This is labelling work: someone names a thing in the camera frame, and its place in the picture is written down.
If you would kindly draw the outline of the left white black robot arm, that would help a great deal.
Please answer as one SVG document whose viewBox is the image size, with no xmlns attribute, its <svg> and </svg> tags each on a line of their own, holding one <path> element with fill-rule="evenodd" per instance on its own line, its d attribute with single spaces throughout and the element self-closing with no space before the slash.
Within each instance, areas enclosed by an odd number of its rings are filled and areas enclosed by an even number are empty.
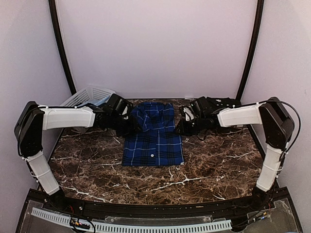
<svg viewBox="0 0 311 233">
<path fill-rule="evenodd" d="M 18 155 L 26 161 L 34 178 L 43 191 L 50 196 L 49 203 L 57 211 L 69 207 L 63 197 L 50 166 L 43 154 L 43 131 L 61 128 L 113 129 L 117 136 L 128 136 L 141 132 L 135 117 L 134 106 L 117 94 L 97 103 L 85 102 L 78 106 L 45 106 L 30 101 L 23 109 L 14 128 Z"/>
</svg>

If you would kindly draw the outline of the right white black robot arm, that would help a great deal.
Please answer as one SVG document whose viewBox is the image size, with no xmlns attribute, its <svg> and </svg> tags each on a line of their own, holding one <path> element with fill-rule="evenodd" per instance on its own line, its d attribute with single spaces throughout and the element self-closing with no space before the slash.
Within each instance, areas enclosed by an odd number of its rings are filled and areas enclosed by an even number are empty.
<svg viewBox="0 0 311 233">
<path fill-rule="evenodd" d="M 294 144 L 294 120 L 286 110 L 287 103 L 277 97 L 242 105 L 231 98 L 200 97 L 189 106 L 182 106 L 181 120 L 175 131 L 192 136 L 200 131 L 230 128 L 239 125 L 261 125 L 264 130 L 266 153 L 256 190 L 267 193 L 281 172 L 285 157 Z"/>
</svg>

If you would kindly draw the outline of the blue plaid long sleeve shirt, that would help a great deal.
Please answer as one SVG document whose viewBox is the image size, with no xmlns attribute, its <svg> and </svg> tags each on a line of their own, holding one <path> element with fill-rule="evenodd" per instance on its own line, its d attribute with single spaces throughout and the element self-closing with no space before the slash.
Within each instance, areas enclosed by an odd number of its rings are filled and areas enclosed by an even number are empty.
<svg viewBox="0 0 311 233">
<path fill-rule="evenodd" d="M 182 138 L 175 133 L 172 103 L 142 102 L 131 112 L 141 131 L 124 141 L 123 166 L 183 165 Z"/>
</svg>

